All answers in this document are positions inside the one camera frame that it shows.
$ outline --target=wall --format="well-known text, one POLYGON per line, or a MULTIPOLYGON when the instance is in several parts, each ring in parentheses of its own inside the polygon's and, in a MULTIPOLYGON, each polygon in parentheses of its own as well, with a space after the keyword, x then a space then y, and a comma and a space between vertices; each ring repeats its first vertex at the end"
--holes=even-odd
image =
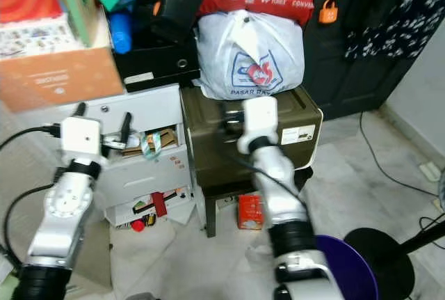
POLYGON ((387 100, 405 135, 445 167, 445 19, 387 100))

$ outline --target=black stand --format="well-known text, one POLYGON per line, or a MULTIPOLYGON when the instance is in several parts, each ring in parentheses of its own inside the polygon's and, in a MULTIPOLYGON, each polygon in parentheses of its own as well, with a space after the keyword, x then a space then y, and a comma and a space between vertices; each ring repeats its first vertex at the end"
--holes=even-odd
POLYGON ((358 228, 345 237, 366 260, 378 284, 379 300, 404 300, 414 288, 414 268, 408 253, 445 236, 445 221, 411 239, 397 243, 384 232, 358 228))

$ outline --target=purple container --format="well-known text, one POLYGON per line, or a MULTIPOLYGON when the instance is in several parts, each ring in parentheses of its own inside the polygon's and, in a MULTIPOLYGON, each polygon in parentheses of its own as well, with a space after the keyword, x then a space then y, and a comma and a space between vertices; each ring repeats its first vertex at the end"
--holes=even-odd
POLYGON ((317 247, 327 263, 345 300, 378 300, 378 286, 363 257, 346 242, 327 235, 317 235, 317 247))

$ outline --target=white plastic bag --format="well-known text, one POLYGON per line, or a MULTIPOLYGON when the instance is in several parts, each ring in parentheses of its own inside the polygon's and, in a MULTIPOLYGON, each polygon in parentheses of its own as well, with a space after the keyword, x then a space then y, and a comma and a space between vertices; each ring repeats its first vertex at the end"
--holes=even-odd
POLYGON ((195 85, 206 97, 242 100, 301 84, 305 57, 294 21, 237 10, 204 16, 198 26, 201 78, 195 85))

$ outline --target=red cap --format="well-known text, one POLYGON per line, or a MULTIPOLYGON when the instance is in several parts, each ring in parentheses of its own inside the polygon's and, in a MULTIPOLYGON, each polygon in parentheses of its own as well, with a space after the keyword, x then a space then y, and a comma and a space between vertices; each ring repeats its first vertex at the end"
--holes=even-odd
POLYGON ((145 228, 145 223, 142 220, 135 220, 131 223, 131 227, 135 232, 142 232, 145 228))

